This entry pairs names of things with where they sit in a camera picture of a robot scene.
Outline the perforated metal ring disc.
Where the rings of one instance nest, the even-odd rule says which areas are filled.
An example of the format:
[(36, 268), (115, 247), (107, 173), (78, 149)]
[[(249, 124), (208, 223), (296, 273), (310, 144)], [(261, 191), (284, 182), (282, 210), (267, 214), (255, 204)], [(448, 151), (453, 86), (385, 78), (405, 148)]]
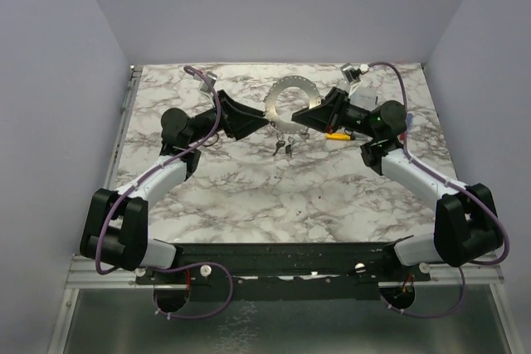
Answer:
[(265, 118), (270, 125), (279, 133), (299, 134), (304, 133), (307, 128), (302, 124), (284, 121), (276, 109), (276, 101), (280, 94), (291, 87), (302, 90), (309, 99), (309, 108), (314, 108), (321, 103), (321, 96), (316, 85), (307, 78), (300, 75), (287, 75), (277, 80), (270, 88), (264, 98)]

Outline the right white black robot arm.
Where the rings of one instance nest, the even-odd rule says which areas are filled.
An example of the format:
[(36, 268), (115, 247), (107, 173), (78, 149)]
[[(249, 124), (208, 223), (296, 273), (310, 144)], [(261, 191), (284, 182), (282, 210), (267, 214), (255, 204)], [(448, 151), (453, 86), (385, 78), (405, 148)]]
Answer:
[(389, 100), (366, 110), (349, 102), (345, 91), (333, 88), (321, 103), (293, 113), (292, 121), (321, 133), (346, 129), (370, 137), (361, 146), (364, 164), (405, 187), (435, 212), (434, 230), (392, 244), (381, 260), (382, 273), (391, 280), (408, 274), (412, 265), (442, 262), (459, 267), (503, 244), (494, 222), (494, 201), (482, 184), (468, 186), (439, 175), (435, 169), (407, 154), (399, 139), (407, 130), (405, 106)]

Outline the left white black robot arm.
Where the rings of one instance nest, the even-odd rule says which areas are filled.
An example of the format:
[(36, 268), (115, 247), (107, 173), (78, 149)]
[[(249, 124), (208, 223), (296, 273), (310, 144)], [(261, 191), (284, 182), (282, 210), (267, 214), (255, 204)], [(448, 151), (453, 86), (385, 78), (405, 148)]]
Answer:
[(148, 237), (149, 211), (195, 173), (201, 157), (198, 143), (219, 132), (239, 140), (268, 124), (264, 112), (236, 102), (225, 91), (217, 91), (217, 97), (212, 109), (194, 117), (178, 108), (163, 113), (162, 147), (155, 164), (132, 182), (115, 190), (101, 188), (92, 196), (81, 255), (112, 268), (154, 268), (168, 284), (181, 278), (183, 262), (176, 258), (176, 246)]

